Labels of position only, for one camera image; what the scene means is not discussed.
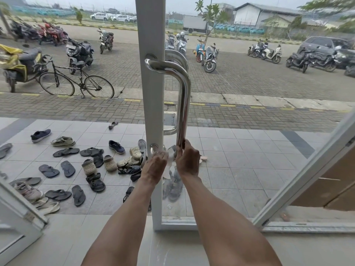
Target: person's left hand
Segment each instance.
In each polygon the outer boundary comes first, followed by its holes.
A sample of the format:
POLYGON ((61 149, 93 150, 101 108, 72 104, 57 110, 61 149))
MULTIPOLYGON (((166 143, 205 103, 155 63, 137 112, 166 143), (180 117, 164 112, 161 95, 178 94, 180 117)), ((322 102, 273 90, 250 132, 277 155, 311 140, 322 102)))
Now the person's left hand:
POLYGON ((168 156, 169 154, 166 151, 154 153, 152 158, 145 163, 142 169, 141 179, 148 180, 148 182, 153 183, 154 186, 157 185, 165 170, 168 156))

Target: forearm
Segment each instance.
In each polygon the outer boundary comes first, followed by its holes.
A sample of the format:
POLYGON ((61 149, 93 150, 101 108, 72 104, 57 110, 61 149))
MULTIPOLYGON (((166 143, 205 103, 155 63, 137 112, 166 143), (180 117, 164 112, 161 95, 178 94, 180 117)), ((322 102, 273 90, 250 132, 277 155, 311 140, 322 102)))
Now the forearm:
POLYGON ((181 177, 210 265, 268 265, 269 261, 281 265, 250 221, 214 196, 198 177, 181 177))
POLYGON ((154 185, 139 179, 87 252, 82 266, 136 265, 154 185))

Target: person's right hand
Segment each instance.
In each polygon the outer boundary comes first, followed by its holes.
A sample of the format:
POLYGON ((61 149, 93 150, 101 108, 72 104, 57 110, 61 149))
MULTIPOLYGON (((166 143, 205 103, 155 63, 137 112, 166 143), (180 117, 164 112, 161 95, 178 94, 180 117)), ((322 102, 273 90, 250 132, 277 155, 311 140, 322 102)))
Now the person's right hand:
POLYGON ((200 152, 191 146, 188 139, 185 139, 182 145, 185 145, 184 151, 182 150, 182 147, 176 146, 178 153, 175 162, 179 175, 181 177, 187 175, 198 176, 200 152))

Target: truck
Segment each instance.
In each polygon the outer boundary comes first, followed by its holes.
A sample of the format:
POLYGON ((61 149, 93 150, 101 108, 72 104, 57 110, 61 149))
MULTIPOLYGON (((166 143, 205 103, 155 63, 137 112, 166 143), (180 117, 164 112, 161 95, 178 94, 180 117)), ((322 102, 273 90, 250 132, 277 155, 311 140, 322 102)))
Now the truck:
POLYGON ((183 30, 192 33, 193 31, 198 33, 206 33, 207 22, 203 20, 200 16, 188 16, 184 15, 184 25, 183 30))

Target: person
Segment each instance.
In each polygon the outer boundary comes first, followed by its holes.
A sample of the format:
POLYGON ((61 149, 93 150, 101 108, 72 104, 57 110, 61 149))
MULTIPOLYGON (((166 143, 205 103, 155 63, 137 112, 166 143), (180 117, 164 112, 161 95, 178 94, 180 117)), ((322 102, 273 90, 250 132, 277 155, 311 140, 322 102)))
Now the person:
MULTIPOLYGON (((198 232, 211 266, 282 266, 272 246, 242 214, 214 196, 198 177, 200 153, 188 140, 177 147, 176 166, 189 193, 198 232)), ((157 152, 125 203, 110 217, 81 266, 137 265, 152 192, 168 160, 157 152)))

